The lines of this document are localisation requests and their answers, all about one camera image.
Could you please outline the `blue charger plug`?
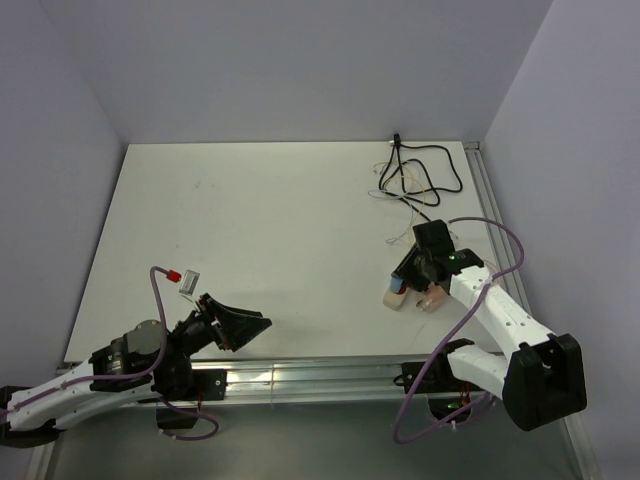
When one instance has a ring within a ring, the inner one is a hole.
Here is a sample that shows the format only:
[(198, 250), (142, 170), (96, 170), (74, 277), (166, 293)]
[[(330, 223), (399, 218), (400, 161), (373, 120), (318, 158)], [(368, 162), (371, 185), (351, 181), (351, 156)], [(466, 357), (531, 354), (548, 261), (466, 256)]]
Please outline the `blue charger plug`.
[(391, 280), (390, 280), (390, 285), (389, 285), (389, 290), (392, 293), (396, 294), (396, 295), (403, 294), (406, 291), (406, 286), (405, 286), (404, 280), (401, 277), (399, 277), (399, 276), (397, 276), (395, 274), (392, 274), (391, 275)]

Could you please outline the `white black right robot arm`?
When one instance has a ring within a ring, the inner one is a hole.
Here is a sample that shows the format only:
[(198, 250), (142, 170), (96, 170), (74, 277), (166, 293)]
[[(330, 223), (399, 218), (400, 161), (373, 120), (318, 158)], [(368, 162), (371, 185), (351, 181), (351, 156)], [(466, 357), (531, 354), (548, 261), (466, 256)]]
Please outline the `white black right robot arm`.
[(570, 334), (557, 335), (526, 312), (470, 249), (458, 249), (443, 220), (419, 224), (415, 243), (394, 271), (414, 291), (439, 287), (467, 310), (422, 365), (403, 365), (405, 398), (398, 428), (418, 393), (471, 386), (502, 401), (514, 424), (531, 431), (587, 406), (582, 351)]

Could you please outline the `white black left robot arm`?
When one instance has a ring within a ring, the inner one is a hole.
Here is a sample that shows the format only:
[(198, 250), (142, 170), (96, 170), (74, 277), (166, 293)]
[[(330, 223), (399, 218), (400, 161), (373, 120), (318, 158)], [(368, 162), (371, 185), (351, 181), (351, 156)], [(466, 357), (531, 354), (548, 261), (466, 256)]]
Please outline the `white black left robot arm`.
[(236, 352), (270, 328), (262, 313), (204, 294), (168, 330), (146, 320), (67, 373), (37, 387), (1, 390), (1, 443), (34, 448), (97, 414), (131, 403), (221, 400), (227, 374), (195, 372), (191, 357), (210, 344)]

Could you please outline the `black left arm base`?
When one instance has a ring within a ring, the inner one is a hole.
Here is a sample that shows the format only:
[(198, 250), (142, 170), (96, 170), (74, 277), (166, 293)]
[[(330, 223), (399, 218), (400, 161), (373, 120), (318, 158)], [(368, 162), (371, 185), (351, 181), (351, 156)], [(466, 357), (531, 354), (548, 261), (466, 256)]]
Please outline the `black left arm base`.
[(164, 435), (189, 439), (187, 431), (197, 422), (204, 421), (204, 404), (221, 402), (226, 397), (228, 372), (226, 369), (195, 370), (193, 382), (180, 395), (171, 394), (167, 401), (172, 407), (160, 403), (155, 411), (156, 426)]

